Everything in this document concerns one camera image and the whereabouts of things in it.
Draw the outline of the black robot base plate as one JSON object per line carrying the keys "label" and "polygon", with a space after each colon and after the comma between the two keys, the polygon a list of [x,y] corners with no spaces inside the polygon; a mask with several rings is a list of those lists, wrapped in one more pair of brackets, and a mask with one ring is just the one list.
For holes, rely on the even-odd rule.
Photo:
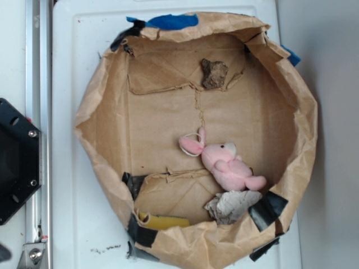
{"label": "black robot base plate", "polygon": [[40,187],[40,135],[30,120],[1,98],[1,225]]}

